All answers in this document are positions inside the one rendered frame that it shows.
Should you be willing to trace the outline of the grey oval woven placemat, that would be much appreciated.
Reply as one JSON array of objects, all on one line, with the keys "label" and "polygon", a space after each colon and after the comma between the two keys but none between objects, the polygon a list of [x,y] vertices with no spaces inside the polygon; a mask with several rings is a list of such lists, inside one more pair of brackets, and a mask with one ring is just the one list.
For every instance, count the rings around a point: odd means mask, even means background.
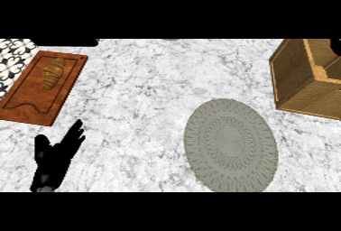
[{"label": "grey oval woven placemat", "polygon": [[259,192],[273,181],[276,139],[257,111],[234,99],[214,99],[194,111],[185,154],[198,180],[216,192]]}]

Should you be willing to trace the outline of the brown wooden cutting board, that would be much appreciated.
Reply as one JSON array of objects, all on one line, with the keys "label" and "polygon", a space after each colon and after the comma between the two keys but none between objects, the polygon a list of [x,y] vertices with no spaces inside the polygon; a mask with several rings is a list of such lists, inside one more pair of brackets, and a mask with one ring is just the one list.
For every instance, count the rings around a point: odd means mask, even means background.
[{"label": "brown wooden cutting board", "polygon": [[[42,70],[64,58],[64,72],[52,89],[43,87]],[[52,126],[89,60],[87,55],[40,51],[0,100],[0,120]]]}]

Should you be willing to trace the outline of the wooden box basket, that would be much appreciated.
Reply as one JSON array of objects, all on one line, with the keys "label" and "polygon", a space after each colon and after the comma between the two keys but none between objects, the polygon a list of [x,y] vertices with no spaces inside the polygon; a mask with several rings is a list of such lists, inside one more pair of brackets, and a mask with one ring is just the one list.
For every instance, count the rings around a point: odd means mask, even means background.
[{"label": "wooden box basket", "polygon": [[341,120],[341,55],[330,39],[285,39],[269,59],[276,109]]}]

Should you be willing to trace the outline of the black and white patterned tile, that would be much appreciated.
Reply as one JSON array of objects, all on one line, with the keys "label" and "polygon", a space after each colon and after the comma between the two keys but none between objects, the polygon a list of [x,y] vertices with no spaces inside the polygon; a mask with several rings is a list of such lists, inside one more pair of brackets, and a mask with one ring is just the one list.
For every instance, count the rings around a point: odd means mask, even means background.
[{"label": "black and white patterned tile", "polygon": [[30,39],[0,39],[0,100],[37,53]]}]

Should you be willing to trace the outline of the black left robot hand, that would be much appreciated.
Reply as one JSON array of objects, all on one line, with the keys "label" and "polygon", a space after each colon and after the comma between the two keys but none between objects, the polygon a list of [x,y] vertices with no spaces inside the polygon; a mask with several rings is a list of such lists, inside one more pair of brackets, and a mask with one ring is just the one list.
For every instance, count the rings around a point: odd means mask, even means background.
[{"label": "black left robot hand", "polygon": [[31,192],[52,192],[62,185],[71,160],[86,140],[83,121],[77,120],[62,141],[51,144],[49,138],[40,134],[34,138],[34,161],[37,169],[31,184]]}]

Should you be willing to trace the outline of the brown croissant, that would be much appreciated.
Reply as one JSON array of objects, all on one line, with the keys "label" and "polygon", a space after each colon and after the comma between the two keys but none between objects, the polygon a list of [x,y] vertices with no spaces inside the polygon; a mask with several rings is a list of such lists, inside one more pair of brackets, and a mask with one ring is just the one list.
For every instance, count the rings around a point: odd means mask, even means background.
[{"label": "brown croissant", "polygon": [[56,58],[42,69],[43,88],[52,90],[62,77],[65,67],[65,59]]}]

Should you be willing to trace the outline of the black appliance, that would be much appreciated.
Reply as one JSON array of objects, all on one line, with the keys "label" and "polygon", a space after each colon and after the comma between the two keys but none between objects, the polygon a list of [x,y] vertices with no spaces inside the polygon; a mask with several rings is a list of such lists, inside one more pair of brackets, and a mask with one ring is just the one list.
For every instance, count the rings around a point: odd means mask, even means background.
[{"label": "black appliance", "polygon": [[39,46],[95,47],[99,45],[98,39],[33,39]]}]

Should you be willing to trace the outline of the black object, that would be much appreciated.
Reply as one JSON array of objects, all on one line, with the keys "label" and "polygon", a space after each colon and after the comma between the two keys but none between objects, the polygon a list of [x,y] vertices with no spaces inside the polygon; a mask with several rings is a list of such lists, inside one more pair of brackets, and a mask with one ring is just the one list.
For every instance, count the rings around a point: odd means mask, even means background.
[{"label": "black object", "polygon": [[341,56],[341,39],[332,38],[331,39],[331,49],[334,53]]}]

